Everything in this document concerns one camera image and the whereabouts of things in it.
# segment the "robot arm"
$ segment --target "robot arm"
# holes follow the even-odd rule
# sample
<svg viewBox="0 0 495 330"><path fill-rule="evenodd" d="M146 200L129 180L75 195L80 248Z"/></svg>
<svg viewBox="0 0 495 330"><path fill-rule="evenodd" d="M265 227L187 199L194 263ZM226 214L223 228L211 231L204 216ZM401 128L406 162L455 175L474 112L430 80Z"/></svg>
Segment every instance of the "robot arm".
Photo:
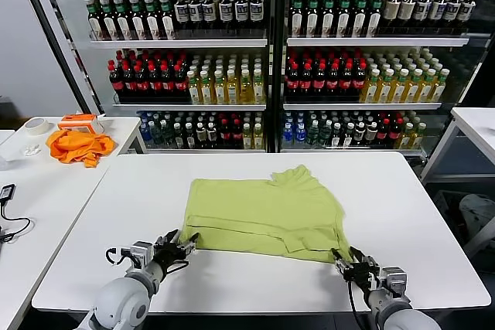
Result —
<svg viewBox="0 0 495 330"><path fill-rule="evenodd" d="M350 255L356 261L347 262L338 251L332 250L337 270L349 285L350 303L354 314L351 283L363 291L364 301L371 310L371 317L380 330L440 330L429 316L412 309L405 295L407 274L399 267L382 267L371 256L365 256L351 247ZM362 324L356 321L361 329Z"/></svg>
<svg viewBox="0 0 495 330"><path fill-rule="evenodd" d="M129 248L112 248L107 259L120 264L128 257L132 266L124 277L106 284L98 293L95 306L88 312L77 330L132 330L146 318L149 304L167 274L186 267L187 256L195 249L199 234L183 245L178 244L179 231L159 237L155 244L138 241ZM113 260L110 254L119 259ZM177 268L169 270L172 265Z"/></svg>

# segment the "white wall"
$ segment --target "white wall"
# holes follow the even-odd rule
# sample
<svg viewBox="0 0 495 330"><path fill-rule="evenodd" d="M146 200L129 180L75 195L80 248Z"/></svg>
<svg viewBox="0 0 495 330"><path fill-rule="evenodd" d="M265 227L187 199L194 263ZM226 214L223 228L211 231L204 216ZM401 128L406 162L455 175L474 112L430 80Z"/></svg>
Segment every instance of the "white wall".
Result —
<svg viewBox="0 0 495 330"><path fill-rule="evenodd" d="M61 116L79 104L55 59L30 0L2 0L0 104L3 117Z"/></svg>

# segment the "black cable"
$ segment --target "black cable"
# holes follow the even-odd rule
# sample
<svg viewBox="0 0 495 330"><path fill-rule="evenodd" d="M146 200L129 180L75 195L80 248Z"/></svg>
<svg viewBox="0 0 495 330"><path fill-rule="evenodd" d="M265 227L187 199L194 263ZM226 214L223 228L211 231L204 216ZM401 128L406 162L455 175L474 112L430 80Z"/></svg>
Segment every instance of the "black cable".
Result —
<svg viewBox="0 0 495 330"><path fill-rule="evenodd" d="M4 202L4 203L2 203L0 205L0 215L2 215L2 218L3 219L8 220L10 222L18 222L20 220L25 220L25 221L27 221L27 223L19 231L12 232L12 233L7 233L7 234L5 234L3 236L0 236L0 243L7 243L7 242L11 241L14 238L15 235L17 235L17 234L21 233L22 231L24 231L26 228L28 228L29 224L31 224L31 220L29 218L24 218L24 217L22 217L22 218L7 218L5 216L5 205L6 204L7 203Z"/></svg>
<svg viewBox="0 0 495 330"><path fill-rule="evenodd" d="M361 321L359 321L359 318L357 317L356 306L354 305L353 289L352 289L351 281L347 281L347 290L349 291L350 307L353 309L353 315L354 318L356 319L357 325L361 330L366 330L366 328L361 324Z"/></svg>

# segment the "orange cloth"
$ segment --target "orange cloth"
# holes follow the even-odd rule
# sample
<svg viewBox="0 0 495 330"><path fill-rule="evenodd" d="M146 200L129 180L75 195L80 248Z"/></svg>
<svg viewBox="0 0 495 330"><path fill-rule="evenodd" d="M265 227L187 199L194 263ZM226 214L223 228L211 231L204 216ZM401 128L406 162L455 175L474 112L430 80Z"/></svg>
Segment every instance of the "orange cloth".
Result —
<svg viewBox="0 0 495 330"><path fill-rule="evenodd" d="M83 162L87 168L96 167L100 156L110 154L115 148L115 142L107 135L81 131L54 131L46 145L60 162Z"/></svg>

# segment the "green t-shirt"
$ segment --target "green t-shirt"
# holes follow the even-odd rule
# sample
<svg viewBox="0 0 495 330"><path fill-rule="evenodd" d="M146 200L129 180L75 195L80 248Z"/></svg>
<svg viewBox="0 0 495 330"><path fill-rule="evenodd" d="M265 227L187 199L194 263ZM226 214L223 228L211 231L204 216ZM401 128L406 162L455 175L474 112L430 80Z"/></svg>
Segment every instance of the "green t-shirt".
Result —
<svg viewBox="0 0 495 330"><path fill-rule="evenodd" d="M328 189L304 165L272 178L195 179L180 239L199 232L199 249L329 263L334 248L350 260L343 210Z"/></svg>

